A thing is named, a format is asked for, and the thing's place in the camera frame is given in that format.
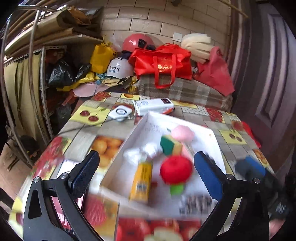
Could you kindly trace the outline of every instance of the yellow sponge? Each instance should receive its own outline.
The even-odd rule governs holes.
[[[163,148],[163,153],[166,156],[178,156],[182,152],[182,144],[172,138],[170,135],[162,136],[160,139],[160,145]]]

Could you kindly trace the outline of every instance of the red plush toy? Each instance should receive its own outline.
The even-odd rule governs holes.
[[[160,175],[168,185],[184,183],[191,174],[192,162],[182,156],[170,156],[160,167]]]

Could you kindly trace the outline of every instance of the pink helmet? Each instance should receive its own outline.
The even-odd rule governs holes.
[[[154,45],[149,36],[144,34],[132,34],[124,40],[122,50],[133,52],[135,48],[146,48],[147,45]]]

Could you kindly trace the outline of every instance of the metal bolt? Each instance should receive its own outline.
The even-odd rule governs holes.
[[[225,175],[226,176],[226,178],[228,179],[228,180],[233,180],[234,179],[234,176],[233,175],[231,175],[231,174],[226,174]]]
[[[40,180],[40,177],[35,177],[35,178],[33,179],[33,182],[37,183],[37,182],[39,182],[39,180]]]
[[[68,173],[64,172],[60,175],[61,179],[65,179],[68,176]]]
[[[259,178],[254,178],[254,183],[259,184],[260,183],[260,179]]]

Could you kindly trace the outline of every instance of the tiled wall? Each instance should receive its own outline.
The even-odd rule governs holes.
[[[230,8],[218,0],[182,0],[174,7],[166,0],[102,0],[102,34],[123,41],[131,33],[145,33],[155,45],[175,43],[173,33],[205,33],[222,51],[229,35]]]

